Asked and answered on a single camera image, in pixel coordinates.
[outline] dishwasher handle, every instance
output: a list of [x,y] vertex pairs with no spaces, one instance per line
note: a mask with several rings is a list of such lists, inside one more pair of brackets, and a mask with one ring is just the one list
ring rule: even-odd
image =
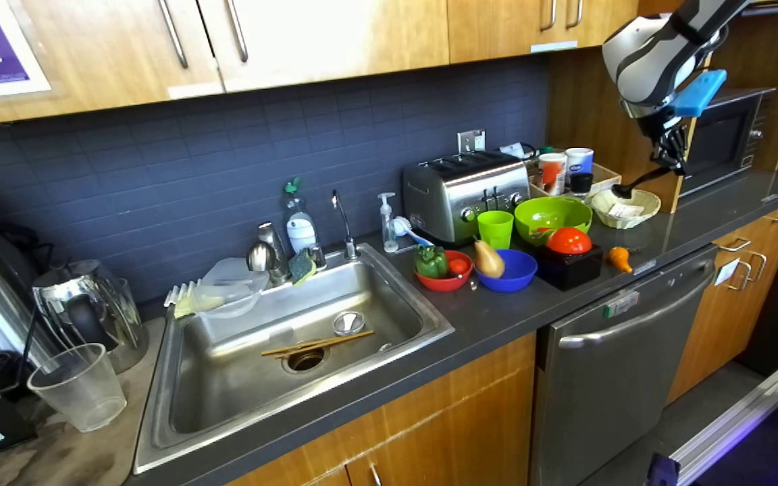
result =
[[702,269],[702,277],[701,277],[696,287],[689,287],[689,291],[681,293],[679,300],[673,300],[671,305],[656,308],[656,310],[643,312],[643,316],[635,316],[635,318],[631,318],[631,320],[624,320],[624,323],[608,326],[608,330],[602,330],[602,332],[566,335],[566,337],[556,339],[561,347],[600,346],[600,342],[605,342],[605,339],[612,339],[612,337],[619,337],[619,335],[624,335],[624,332],[631,332],[631,330],[638,330],[638,326],[643,326],[643,323],[656,320],[659,316],[665,316],[665,312],[687,305],[687,303],[696,300],[701,291],[706,291],[709,284],[710,284],[710,268],[713,268],[710,262],[701,262],[698,269]]

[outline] microwave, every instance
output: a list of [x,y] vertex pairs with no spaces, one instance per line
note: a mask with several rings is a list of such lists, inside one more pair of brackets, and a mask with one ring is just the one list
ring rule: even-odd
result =
[[764,98],[775,88],[725,88],[696,123],[681,196],[746,173],[764,123]]

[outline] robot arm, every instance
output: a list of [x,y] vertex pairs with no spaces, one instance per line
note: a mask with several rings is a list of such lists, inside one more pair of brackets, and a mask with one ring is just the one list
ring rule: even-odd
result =
[[723,45],[723,27],[746,4],[748,0],[687,0],[671,17],[640,17],[624,25],[602,45],[608,76],[631,119],[638,119],[654,142],[651,160],[679,176],[685,173],[681,119],[701,112],[725,84],[725,72],[709,77],[692,72]]

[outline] stainless steel sink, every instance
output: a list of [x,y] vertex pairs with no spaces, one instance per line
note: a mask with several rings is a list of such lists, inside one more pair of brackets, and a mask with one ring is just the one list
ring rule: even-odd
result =
[[[284,358],[263,355],[361,326],[371,335]],[[361,245],[358,262],[331,254],[319,274],[263,291],[239,320],[172,320],[140,423],[136,473],[325,393],[452,330],[371,245]]]

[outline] kitchen counter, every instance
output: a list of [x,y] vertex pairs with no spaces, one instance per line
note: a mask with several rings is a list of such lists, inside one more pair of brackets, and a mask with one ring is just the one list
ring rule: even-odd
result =
[[[746,173],[713,192],[681,203],[675,215],[656,215],[632,233],[613,233],[596,224],[593,238],[602,247],[612,247],[613,243],[631,245],[632,264],[643,274],[773,207],[778,207],[778,176]],[[411,274],[411,260],[411,254],[392,256],[404,274]],[[146,358],[122,374],[131,397],[127,413],[115,427],[96,435],[80,435],[65,423],[46,427],[42,440],[0,454],[0,484],[86,484],[89,477],[89,484],[227,484],[475,355],[628,287],[632,277],[635,274],[605,268],[597,280],[571,291],[536,280],[532,289],[519,293],[474,291],[469,287],[455,293],[428,293],[458,326],[455,335],[184,459],[145,474],[131,474],[158,358],[159,323],[154,323],[154,339]]]

